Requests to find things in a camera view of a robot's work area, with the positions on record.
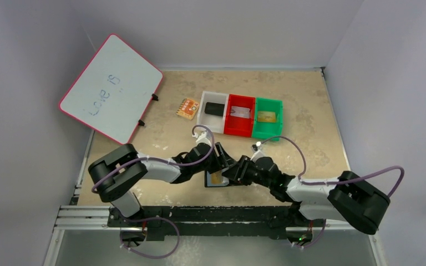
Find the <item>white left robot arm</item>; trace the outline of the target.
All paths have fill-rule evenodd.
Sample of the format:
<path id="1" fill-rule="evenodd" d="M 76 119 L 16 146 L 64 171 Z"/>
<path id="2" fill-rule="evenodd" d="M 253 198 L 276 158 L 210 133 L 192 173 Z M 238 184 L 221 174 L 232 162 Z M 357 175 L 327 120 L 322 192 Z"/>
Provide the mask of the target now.
<path id="1" fill-rule="evenodd" d="M 168 159 L 149 157 L 137 152 L 132 144 L 124 144 L 93 162 L 88 172 L 94 183 L 93 193 L 118 209 L 128 226 L 135 227 L 143 221 L 143 208 L 131 192 L 138 181 L 178 184 L 189 181 L 197 173 L 213 174 L 233 163 L 235 160 L 218 142 L 214 146 L 200 143 L 189 152 Z"/>

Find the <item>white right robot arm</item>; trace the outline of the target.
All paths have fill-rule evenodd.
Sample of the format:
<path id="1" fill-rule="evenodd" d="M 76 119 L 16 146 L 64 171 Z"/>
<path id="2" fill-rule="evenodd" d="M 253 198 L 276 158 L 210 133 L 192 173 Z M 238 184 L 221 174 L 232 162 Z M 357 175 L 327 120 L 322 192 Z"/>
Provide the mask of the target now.
<path id="1" fill-rule="evenodd" d="M 358 175 L 343 171 L 339 177 L 307 185 L 304 180 L 282 172 L 270 157 L 256 161 L 242 156 L 222 170 L 222 176 L 244 186 L 264 186 L 281 202 L 295 205 L 289 218 L 301 226 L 309 220 L 332 219 L 348 222 L 356 230 L 373 235 L 390 205 L 390 198 Z"/>

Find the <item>black leather card holder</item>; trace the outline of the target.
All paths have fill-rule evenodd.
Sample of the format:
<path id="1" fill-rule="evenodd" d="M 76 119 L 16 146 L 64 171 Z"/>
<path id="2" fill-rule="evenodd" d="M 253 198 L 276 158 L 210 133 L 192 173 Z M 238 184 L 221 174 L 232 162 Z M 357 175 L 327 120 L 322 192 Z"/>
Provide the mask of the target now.
<path id="1" fill-rule="evenodd" d="M 214 173 L 209 173 L 208 171 L 204 172 L 204 187 L 206 188 L 228 187 L 231 185 L 232 183 L 230 180 L 226 177 L 223 177 L 221 171 Z"/>

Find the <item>gold credit card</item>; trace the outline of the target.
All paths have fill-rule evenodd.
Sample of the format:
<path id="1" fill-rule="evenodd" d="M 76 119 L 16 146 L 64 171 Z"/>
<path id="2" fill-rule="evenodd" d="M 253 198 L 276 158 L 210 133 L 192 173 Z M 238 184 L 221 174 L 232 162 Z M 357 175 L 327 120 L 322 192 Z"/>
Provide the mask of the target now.
<path id="1" fill-rule="evenodd" d="M 220 185 L 223 184 L 223 177 L 220 171 L 214 172 L 210 174 L 210 183 L 212 185 Z"/>

